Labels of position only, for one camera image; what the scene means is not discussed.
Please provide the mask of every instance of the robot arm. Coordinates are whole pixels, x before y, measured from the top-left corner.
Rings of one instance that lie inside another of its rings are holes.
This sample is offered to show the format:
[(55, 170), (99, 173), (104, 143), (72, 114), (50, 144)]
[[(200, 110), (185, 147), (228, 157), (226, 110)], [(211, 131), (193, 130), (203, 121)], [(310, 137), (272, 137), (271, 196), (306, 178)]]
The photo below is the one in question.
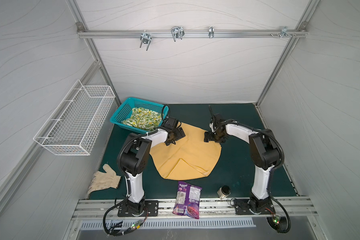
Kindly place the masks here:
[(142, 172), (147, 166), (149, 151), (159, 143), (164, 142), (168, 146), (185, 137), (178, 123), (177, 119), (168, 117), (156, 132), (145, 136), (131, 133), (124, 142), (123, 152), (118, 160), (119, 169), (127, 182), (128, 209), (136, 215), (143, 212), (145, 205)]
[(251, 212), (259, 214), (270, 205), (269, 186), (274, 168), (280, 166), (281, 156), (278, 146), (271, 138), (273, 132), (269, 129), (258, 130), (229, 119), (224, 120), (221, 114), (212, 115), (211, 131), (205, 132), (204, 141), (225, 142), (228, 136), (235, 136), (250, 145), (251, 159), (255, 164), (254, 183), (248, 205)]

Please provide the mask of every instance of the green mat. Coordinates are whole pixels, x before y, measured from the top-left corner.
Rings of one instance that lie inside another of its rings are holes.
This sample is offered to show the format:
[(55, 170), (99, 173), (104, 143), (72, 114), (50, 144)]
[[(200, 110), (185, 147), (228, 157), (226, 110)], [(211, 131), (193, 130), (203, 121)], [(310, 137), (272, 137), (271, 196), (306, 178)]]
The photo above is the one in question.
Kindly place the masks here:
[[(212, 104), (214, 113), (221, 113), (225, 119), (235, 119), (255, 128), (263, 128), (260, 117), (253, 104)], [(181, 122), (210, 130), (211, 115), (208, 104), (171, 104), (171, 116)], [(100, 171), (107, 163), (117, 175), (123, 176), (116, 163), (116, 157), (131, 131), (114, 126), (111, 133)], [(186, 182), (201, 186), (201, 197), (217, 197), (217, 190), (228, 185), (231, 188), (230, 197), (248, 197), (254, 179), (254, 164), (250, 158), (249, 144), (231, 136), (221, 144), (221, 155), (212, 173), (208, 177), (187, 180)], [(271, 190), (274, 196), (296, 196), (296, 193), (283, 168), (275, 171)], [(143, 172), (143, 188), (146, 199), (176, 198), (177, 181), (163, 179), (155, 168), (152, 157)], [(125, 179), (118, 189), (104, 189), (92, 192), (89, 199), (123, 199), (126, 195)]]

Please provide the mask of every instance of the work glove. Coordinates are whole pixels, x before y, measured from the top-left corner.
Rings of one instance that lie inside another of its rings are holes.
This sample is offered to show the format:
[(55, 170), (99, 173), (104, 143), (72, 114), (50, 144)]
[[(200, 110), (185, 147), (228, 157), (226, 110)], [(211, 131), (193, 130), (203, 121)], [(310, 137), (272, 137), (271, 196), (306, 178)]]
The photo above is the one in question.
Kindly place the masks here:
[(93, 175), (87, 195), (89, 195), (93, 191), (107, 189), (110, 187), (119, 187), (121, 177), (116, 175), (116, 172), (108, 164), (104, 164), (103, 169), (106, 172), (97, 171)]

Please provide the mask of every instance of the metal bracket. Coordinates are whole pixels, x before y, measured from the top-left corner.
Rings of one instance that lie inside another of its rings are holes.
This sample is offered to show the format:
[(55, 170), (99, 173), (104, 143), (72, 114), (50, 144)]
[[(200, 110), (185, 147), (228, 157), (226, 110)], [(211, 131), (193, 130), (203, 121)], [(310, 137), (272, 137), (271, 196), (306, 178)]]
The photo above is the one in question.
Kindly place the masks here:
[(298, 28), (299, 31), (306, 31), (308, 22), (302, 22)]
[[(235, 206), (235, 214), (236, 215), (253, 215), (254, 213), (251, 211), (248, 201), (250, 199), (233, 199), (233, 205)], [(270, 203), (267, 208), (272, 212), (275, 212), (273, 205)], [(256, 215), (267, 215), (270, 214), (268, 210), (265, 210)]]
[[(146, 216), (148, 211), (149, 217), (156, 217), (158, 213), (158, 201), (145, 201), (145, 207), (148, 210), (144, 210), (144, 212), (140, 216)], [(117, 212), (118, 217), (139, 217), (131, 212), (128, 212), (128, 206), (126, 203), (123, 203), (119, 207), (119, 211)]]
[(285, 26), (283, 27), (283, 29), (281, 30), (281, 32), (278, 34), (279, 38), (283, 38), (283, 37), (293, 37), (292, 35), (287, 33), (288, 28)]
[(141, 40), (140, 47), (141, 47), (141, 45), (143, 45), (143, 43), (144, 43), (144, 44), (148, 44), (148, 45), (147, 45), (147, 49), (146, 49), (146, 51), (148, 51), (149, 44), (150, 44), (151, 41), (152, 41), (151, 35), (149, 35), (148, 33), (142, 33), (142, 34), (140, 35), (140, 40)]
[(176, 41), (176, 38), (183, 39), (184, 36), (184, 29), (182, 26), (176, 26), (171, 29), (171, 34), (173, 37), (173, 40)]
[(213, 38), (215, 36), (215, 29), (213, 28), (213, 26), (209, 27), (209, 38)]
[(76, 26), (77, 26), (77, 32), (78, 33), (82, 33), (82, 32), (84, 32), (84, 25), (81, 23), (81, 22), (77, 22), (76, 23)]

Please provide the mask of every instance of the black lid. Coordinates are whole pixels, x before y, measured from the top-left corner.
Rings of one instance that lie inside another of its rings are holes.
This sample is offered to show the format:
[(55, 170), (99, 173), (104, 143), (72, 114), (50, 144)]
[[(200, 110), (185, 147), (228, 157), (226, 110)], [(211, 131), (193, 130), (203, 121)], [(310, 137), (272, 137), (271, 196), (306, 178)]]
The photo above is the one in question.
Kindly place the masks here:
[(224, 195), (228, 195), (228, 194), (231, 193), (231, 190), (230, 190), (229, 186), (224, 185), (224, 186), (221, 188), (221, 192), (222, 192)]

